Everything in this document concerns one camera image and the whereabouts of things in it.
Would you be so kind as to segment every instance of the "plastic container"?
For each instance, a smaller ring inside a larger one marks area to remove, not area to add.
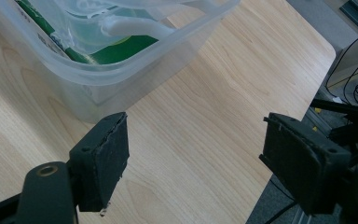
[[[141,7],[151,15],[152,22],[172,30],[122,62],[103,65],[77,63],[66,58],[54,42],[43,37],[43,31],[31,24],[30,18],[21,12],[14,0],[0,0],[0,33],[48,82],[68,108],[79,119],[88,122],[126,110],[185,67],[211,35],[215,25],[239,3],[239,0],[103,1],[132,6],[133,9]],[[134,23],[132,27],[139,25],[136,21],[131,22]]]

